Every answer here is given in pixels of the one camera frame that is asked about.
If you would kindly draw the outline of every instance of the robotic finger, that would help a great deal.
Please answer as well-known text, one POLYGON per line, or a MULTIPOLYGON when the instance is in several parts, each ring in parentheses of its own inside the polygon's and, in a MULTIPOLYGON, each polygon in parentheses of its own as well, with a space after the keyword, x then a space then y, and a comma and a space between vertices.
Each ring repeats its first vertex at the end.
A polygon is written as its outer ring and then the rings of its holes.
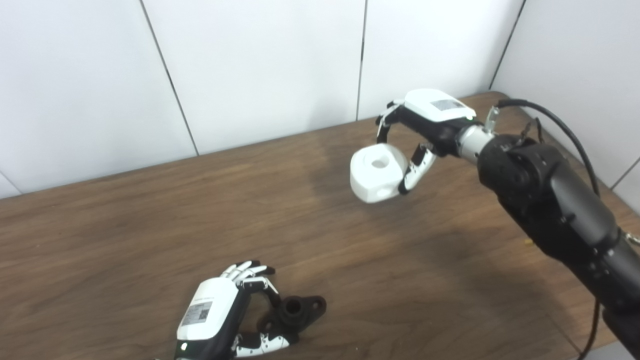
POLYGON ((256 356, 288 347, 293 343, 288 339, 297 340, 297 332, 286 334, 271 327, 259 327, 258 332, 251 334, 238 332, 252 294, 267 295, 270 313, 277 313, 282 307, 278 290, 264 276, 273 273, 273 268, 259 261, 245 261, 231 265, 219 277, 201 282, 178 327, 175 359, 256 356))

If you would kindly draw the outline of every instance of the label sticker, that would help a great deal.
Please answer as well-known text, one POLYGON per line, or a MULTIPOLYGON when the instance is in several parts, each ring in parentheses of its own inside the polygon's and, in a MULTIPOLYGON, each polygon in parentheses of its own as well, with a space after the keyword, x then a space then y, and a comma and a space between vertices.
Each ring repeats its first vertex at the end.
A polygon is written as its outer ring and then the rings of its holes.
POLYGON ((460 109, 465 107, 464 105, 462 105, 462 103, 451 99, 431 101, 431 105, 435 106, 436 109, 440 111, 460 109))
POLYGON ((191 325, 192 323, 206 322, 207 316, 209 316, 209 309, 211 308, 211 304, 213 304, 213 301, 189 306, 189 309, 187 309, 187 313, 184 314, 184 318, 182 319, 182 324, 180 326, 191 325))

